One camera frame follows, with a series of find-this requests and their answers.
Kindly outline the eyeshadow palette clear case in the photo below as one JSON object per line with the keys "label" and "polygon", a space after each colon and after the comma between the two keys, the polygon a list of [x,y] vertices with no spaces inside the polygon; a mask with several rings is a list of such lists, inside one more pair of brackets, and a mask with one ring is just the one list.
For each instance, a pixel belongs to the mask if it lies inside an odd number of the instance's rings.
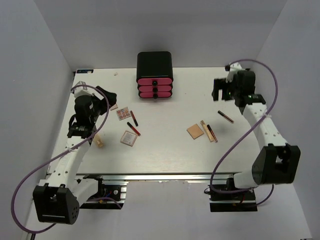
{"label": "eyeshadow palette clear case", "polygon": [[121,108],[121,109],[117,109],[116,110],[116,115],[118,117],[118,119],[120,121],[126,119],[126,118],[130,118],[131,117],[131,111],[129,110],[128,107],[124,107],[124,108]]}

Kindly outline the dark mascara tube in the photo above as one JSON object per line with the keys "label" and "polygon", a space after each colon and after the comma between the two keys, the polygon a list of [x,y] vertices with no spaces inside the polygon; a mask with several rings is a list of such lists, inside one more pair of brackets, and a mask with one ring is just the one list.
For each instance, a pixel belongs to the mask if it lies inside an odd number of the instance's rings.
{"label": "dark mascara tube", "polygon": [[228,122],[230,123],[234,123],[234,120],[231,119],[229,116],[227,116],[225,113],[223,113],[222,111],[218,110],[217,113],[222,116],[224,119],[226,119]]}

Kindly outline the red lip gloss tube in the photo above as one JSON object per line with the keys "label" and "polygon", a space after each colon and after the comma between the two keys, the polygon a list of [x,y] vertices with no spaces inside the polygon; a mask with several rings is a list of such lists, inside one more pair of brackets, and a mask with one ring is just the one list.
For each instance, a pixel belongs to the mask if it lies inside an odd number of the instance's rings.
{"label": "red lip gloss tube", "polygon": [[131,115],[131,117],[133,119],[133,122],[134,122],[135,126],[138,127],[139,126],[138,121],[137,121],[137,119],[136,119],[136,117],[135,117],[135,115],[134,115],[132,110],[130,111],[130,115]]}

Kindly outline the red black lipstick tube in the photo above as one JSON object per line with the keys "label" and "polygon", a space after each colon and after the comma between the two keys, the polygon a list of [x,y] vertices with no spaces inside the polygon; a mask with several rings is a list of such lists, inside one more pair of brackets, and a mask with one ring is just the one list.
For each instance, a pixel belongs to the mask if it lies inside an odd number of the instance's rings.
{"label": "red black lipstick tube", "polygon": [[141,133],[130,123],[130,122],[127,122],[126,123],[128,125],[128,127],[138,136],[141,135]]}

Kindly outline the beige foundation bottle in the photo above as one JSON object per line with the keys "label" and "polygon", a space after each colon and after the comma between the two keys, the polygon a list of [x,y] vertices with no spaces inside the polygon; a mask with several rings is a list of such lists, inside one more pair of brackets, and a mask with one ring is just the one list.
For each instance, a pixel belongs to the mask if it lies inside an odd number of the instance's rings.
{"label": "beige foundation bottle", "polygon": [[98,134],[96,134],[96,135],[94,136],[93,142],[95,143],[95,145],[96,145],[98,148],[104,147],[104,143],[103,143],[101,137],[100,137]]}

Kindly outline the dark red lip liner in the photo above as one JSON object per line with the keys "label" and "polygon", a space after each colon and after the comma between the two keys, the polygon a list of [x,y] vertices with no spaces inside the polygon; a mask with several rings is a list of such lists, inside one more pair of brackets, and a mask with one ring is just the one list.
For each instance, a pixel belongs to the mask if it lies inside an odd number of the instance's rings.
{"label": "dark red lip liner", "polygon": [[208,130],[210,131],[210,133],[211,133],[214,141],[217,143],[217,142],[218,142],[218,139],[217,139],[216,135],[214,134],[214,132],[213,132],[213,130],[212,130],[212,128],[211,128],[211,126],[210,126],[209,124],[207,124],[207,128],[208,128]]}

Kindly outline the beige compact with label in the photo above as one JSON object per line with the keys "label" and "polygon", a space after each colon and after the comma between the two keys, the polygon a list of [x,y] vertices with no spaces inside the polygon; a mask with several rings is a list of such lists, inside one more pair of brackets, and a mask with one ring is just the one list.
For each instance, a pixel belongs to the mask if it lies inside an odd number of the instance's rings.
{"label": "beige compact with label", "polygon": [[125,144],[127,146],[133,146],[136,139],[137,139],[138,135],[136,133],[132,133],[130,131],[125,131],[124,134],[122,135],[120,142],[122,144]]}

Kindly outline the tan square compact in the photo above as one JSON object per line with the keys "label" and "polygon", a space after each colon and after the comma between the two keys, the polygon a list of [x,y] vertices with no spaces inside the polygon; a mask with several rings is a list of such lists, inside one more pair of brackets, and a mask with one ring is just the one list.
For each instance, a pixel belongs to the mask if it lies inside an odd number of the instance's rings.
{"label": "tan square compact", "polygon": [[192,137],[193,140],[197,139],[198,137],[204,134],[203,130],[199,127],[198,124],[194,124],[186,129],[189,135]]}

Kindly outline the black drawer cabinet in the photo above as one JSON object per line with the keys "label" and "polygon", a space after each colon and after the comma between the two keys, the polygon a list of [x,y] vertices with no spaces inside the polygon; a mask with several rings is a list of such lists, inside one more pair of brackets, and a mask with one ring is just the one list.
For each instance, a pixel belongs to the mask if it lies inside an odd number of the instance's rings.
{"label": "black drawer cabinet", "polygon": [[169,51],[144,51],[137,55],[136,79],[173,78],[172,54]]}

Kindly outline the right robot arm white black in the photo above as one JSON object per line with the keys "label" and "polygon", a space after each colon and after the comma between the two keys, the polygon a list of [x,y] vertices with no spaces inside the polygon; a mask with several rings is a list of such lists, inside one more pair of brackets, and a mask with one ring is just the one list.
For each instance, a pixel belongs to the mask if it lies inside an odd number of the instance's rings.
{"label": "right robot arm white black", "polygon": [[217,101],[219,95],[222,100],[234,100],[260,148],[252,167],[235,173],[233,182],[225,187],[226,195],[233,200],[245,189],[259,185],[293,183],[301,156],[299,147],[290,145],[268,116],[265,99],[255,93],[255,81],[256,75],[250,70],[231,71],[226,78],[213,81],[213,100]]}

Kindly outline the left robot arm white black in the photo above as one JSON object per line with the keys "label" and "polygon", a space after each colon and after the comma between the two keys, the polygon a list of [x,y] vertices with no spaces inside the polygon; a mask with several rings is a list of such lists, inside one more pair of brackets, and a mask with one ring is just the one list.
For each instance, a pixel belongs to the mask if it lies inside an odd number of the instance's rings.
{"label": "left robot arm white black", "polygon": [[74,114],[68,123],[66,154],[59,157],[55,170],[42,180],[32,196],[37,218],[42,223],[72,225],[78,218],[80,207],[90,198],[105,196],[106,187],[98,178],[76,178],[80,164],[90,149],[99,116],[107,116],[109,108],[117,102],[117,95],[101,88],[98,98],[81,85],[73,90]]}

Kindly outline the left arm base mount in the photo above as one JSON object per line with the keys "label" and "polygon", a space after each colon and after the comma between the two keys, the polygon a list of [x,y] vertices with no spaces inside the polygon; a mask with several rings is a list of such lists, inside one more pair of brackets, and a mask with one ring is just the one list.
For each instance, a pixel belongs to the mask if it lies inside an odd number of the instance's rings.
{"label": "left arm base mount", "polygon": [[127,193],[127,182],[87,174],[76,179],[74,195],[81,209],[119,210]]}

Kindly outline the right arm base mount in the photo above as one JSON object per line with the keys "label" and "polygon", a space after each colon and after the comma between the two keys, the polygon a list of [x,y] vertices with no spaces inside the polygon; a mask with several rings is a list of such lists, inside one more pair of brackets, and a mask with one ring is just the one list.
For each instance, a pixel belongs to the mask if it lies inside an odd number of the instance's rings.
{"label": "right arm base mount", "polygon": [[[219,175],[214,177],[212,185],[220,191],[234,191],[234,180],[231,176]],[[210,188],[204,189],[203,193],[209,196],[209,208],[211,213],[236,213],[257,212],[256,195],[253,190],[238,193],[218,193]]]}

